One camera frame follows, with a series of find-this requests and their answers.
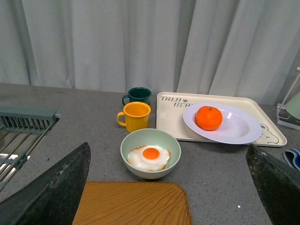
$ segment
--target orange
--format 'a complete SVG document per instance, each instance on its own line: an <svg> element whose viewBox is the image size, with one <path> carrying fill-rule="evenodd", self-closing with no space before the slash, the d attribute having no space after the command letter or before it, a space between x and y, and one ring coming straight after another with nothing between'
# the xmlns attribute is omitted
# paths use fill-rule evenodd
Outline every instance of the orange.
<svg viewBox="0 0 300 225"><path fill-rule="evenodd" d="M196 115L196 123L204 130L217 129L223 120L222 113L215 107L202 106Z"/></svg>

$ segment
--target gray countertop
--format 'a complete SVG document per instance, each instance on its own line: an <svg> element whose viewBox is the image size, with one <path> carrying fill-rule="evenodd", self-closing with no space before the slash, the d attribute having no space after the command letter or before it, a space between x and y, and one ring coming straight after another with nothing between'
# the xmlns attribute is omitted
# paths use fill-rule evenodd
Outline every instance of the gray countertop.
<svg viewBox="0 0 300 225"><path fill-rule="evenodd" d="M37 145L31 158L0 192L3 201L83 142L91 148L88 180L145 181L132 174L120 156L128 135L116 121L123 93L0 83L0 105L57 110L61 119ZM151 97L150 128L156 128L156 95ZM282 153L299 148L300 131L276 123L276 107L260 106L288 140L281 148L262 147L284 161ZM246 162L247 145L180 141L175 169L157 181L179 184L186 192L194 224L271 224Z"/></svg>

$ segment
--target fried egg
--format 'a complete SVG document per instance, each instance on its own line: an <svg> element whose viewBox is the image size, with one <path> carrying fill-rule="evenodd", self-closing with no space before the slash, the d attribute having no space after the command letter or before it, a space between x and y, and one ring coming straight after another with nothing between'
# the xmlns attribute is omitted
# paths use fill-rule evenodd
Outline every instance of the fried egg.
<svg viewBox="0 0 300 225"><path fill-rule="evenodd" d="M138 169L157 171L165 169L170 157L167 149L156 145L144 145L131 150L127 161Z"/></svg>

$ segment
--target egg yolk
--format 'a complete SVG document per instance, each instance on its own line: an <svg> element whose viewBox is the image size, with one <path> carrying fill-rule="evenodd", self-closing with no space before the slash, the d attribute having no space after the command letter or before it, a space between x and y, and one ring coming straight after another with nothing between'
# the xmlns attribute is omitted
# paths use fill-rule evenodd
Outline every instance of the egg yolk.
<svg viewBox="0 0 300 225"><path fill-rule="evenodd" d="M159 157L159 151L155 148L147 148L142 152L142 155L146 159L156 159Z"/></svg>

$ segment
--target bowl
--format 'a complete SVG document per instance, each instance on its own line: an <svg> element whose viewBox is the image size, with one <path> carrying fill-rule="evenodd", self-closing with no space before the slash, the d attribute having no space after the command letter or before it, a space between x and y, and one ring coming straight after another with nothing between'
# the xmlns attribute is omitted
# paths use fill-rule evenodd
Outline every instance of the bowl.
<svg viewBox="0 0 300 225"><path fill-rule="evenodd" d="M158 145L168 149L171 157L168 160L165 169L159 171L144 171L133 167L127 162L129 152L143 145ZM178 163L181 156L181 147L178 141L169 133L159 129L140 129L128 134L121 143L121 156L126 167L136 176L145 179L158 179L171 172Z"/></svg>

